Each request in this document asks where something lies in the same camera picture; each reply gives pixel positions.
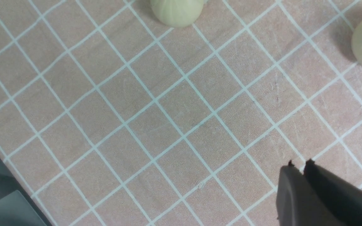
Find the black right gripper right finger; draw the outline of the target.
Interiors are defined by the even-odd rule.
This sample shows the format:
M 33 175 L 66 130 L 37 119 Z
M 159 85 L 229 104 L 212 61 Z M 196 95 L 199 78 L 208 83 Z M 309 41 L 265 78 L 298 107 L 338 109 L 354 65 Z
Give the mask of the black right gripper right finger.
M 362 190 L 317 165 L 306 162 L 304 177 L 324 206 L 346 226 L 362 226 Z

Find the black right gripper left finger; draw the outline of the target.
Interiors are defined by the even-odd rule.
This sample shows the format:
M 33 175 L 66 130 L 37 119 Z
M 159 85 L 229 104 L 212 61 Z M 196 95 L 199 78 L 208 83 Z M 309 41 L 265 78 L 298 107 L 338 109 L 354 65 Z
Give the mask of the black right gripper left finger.
M 325 207 L 291 160 L 280 168 L 276 210 L 280 226 L 345 225 Z

